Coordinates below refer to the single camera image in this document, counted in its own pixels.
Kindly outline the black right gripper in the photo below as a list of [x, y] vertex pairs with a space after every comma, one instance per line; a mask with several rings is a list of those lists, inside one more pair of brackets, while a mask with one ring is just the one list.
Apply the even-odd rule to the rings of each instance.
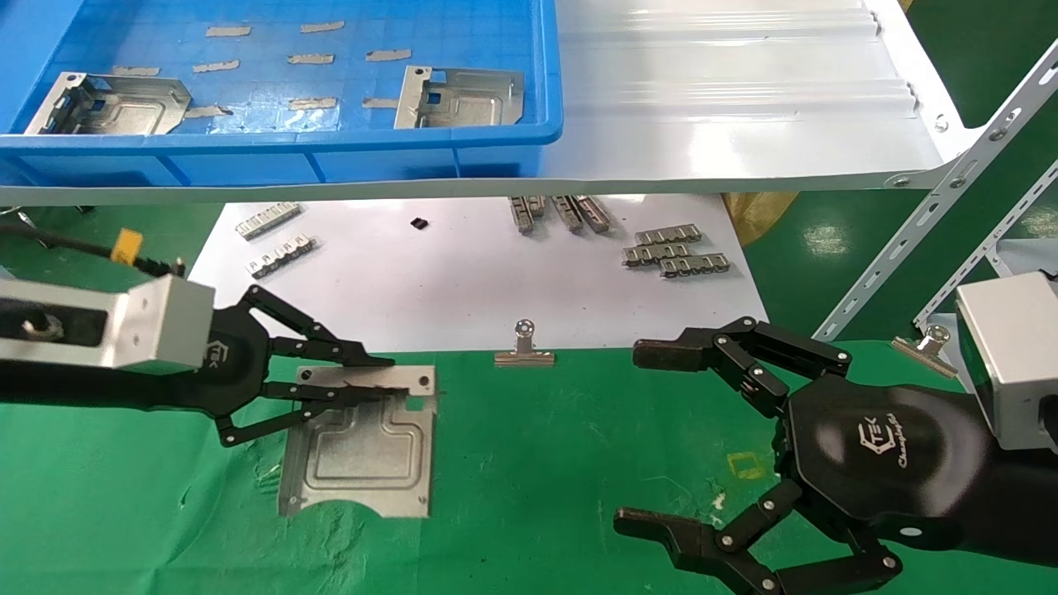
[[[900, 558], [869, 531], [915, 549], [966, 543], [975, 482], [995, 452], [993, 434], [968, 395], [850, 382], [843, 379], [851, 367], [846, 351], [753, 317], [719, 328], [688, 327], [671, 341], [638, 340], [632, 363], [713, 369], [766, 418], [781, 415], [789, 399], [784, 426], [794, 477], [820, 512], [845, 524], [839, 536], [851, 549], [778, 571], [756, 560], [751, 547], [807, 501], [790, 479], [720, 530], [692, 517], [616, 510], [615, 531], [664, 546], [679, 571], [716, 578], [733, 594], [860, 594], [902, 573]], [[789, 397], [767, 363], [820, 379]]]

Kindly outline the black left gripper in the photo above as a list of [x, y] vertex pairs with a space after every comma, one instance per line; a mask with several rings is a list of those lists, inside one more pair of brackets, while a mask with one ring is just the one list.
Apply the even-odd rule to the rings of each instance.
[[[269, 319], [279, 321], [298, 338], [269, 338], [250, 310], [258, 310]], [[368, 354], [359, 341], [339, 338], [290, 302], [277, 298], [260, 285], [252, 285], [241, 298], [240, 306], [214, 312], [207, 347], [198, 369], [198, 402], [202, 410], [208, 415], [224, 415], [217, 418], [217, 432], [223, 447], [236, 447], [271, 436], [312, 421], [329, 411], [407, 396], [406, 387], [354, 387], [348, 383], [341, 387], [314, 387], [291, 382], [264, 382], [270, 355], [327, 361], [344, 368], [394, 366], [393, 359]], [[230, 415], [253, 402], [258, 395], [295, 402], [299, 408], [264, 421], [236, 426]]]

